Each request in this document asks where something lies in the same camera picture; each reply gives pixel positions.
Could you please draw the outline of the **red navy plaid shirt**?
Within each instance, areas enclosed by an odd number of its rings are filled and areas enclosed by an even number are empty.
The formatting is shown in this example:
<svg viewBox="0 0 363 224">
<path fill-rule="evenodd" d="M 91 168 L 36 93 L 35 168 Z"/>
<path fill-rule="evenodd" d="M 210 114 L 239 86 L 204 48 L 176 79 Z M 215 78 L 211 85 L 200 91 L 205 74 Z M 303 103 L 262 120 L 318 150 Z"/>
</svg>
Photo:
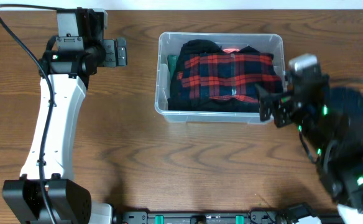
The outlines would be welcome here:
<svg viewBox="0 0 363 224">
<path fill-rule="evenodd" d="M 270 93 L 283 92 L 275 73 L 273 55 L 260 52 L 184 55 L 170 85 L 181 100 L 239 100 L 257 103 L 256 86 Z"/>
</svg>

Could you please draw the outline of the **black drawstring garment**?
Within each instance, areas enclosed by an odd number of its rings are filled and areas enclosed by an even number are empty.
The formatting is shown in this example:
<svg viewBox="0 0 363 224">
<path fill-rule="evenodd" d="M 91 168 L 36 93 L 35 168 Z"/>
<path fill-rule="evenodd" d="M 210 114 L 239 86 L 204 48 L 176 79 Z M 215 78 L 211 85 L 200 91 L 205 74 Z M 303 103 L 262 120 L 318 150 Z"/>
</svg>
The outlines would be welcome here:
<svg viewBox="0 0 363 224">
<path fill-rule="evenodd" d="M 240 53 L 259 52 L 252 47 L 240 49 Z M 177 68 L 181 66 L 184 55 L 201 53 L 225 53 L 220 45 L 210 40 L 191 40 L 183 44 L 177 60 Z M 244 103 L 239 100 L 181 100 L 178 97 L 168 98 L 168 109 L 174 111 L 209 111 L 209 112 L 237 112 L 237 113 L 256 113 L 259 111 L 259 101 L 257 103 Z"/>
</svg>

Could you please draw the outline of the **pink printed t-shirt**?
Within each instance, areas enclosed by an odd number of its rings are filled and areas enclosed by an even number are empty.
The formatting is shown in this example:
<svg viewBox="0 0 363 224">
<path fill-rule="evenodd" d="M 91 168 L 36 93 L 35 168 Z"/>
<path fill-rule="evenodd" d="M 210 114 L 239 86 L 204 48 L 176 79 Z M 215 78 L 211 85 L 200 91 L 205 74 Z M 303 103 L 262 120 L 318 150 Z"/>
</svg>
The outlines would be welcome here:
<svg viewBox="0 0 363 224">
<path fill-rule="evenodd" d="M 227 53 L 227 54 L 231 54 L 233 52 L 238 52 L 239 49 L 236 48 L 228 48 L 228 49 L 223 49 L 223 52 Z"/>
</svg>

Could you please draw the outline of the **dark green cloth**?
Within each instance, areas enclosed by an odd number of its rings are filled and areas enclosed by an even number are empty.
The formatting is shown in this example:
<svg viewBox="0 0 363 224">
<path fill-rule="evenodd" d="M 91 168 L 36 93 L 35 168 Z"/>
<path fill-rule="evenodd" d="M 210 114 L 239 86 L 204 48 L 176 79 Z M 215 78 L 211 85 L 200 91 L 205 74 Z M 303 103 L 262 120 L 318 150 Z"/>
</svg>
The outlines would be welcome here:
<svg viewBox="0 0 363 224">
<path fill-rule="evenodd" d="M 178 60 L 177 55 L 168 55 L 167 56 L 168 70 L 170 72 L 170 78 L 173 77 L 173 74 L 174 74 L 175 69 L 177 67 L 177 60 Z"/>
</svg>

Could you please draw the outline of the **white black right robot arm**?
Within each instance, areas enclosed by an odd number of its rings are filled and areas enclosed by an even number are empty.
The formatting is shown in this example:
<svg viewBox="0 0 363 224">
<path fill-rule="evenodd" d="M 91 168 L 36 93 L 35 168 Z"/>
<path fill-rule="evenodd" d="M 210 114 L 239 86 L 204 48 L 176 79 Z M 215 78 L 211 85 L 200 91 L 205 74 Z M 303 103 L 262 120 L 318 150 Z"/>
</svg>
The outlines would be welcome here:
<svg viewBox="0 0 363 224">
<path fill-rule="evenodd" d="M 303 148 L 344 223 L 363 223 L 363 95 L 330 87 L 329 76 L 289 73 L 291 89 L 257 85 L 259 114 L 276 127 L 298 127 Z"/>
</svg>

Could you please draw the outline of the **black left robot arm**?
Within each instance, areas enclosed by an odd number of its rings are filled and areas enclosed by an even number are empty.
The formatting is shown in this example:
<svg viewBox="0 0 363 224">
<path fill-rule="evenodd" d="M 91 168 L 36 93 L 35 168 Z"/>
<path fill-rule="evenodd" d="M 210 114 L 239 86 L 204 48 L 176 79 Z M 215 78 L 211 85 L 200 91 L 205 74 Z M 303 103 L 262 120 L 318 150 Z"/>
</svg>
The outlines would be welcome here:
<svg viewBox="0 0 363 224">
<path fill-rule="evenodd" d="M 108 203 L 94 202 L 73 180 L 76 124 L 90 76 L 127 65 L 126 40 L 105 39 L 104 9 L 55 9 L 58 33 L 40 58 L 40 107 L 20 176 L 6 180 L 2 197 L 21 223 L 120 223 Z"/>
</svg>

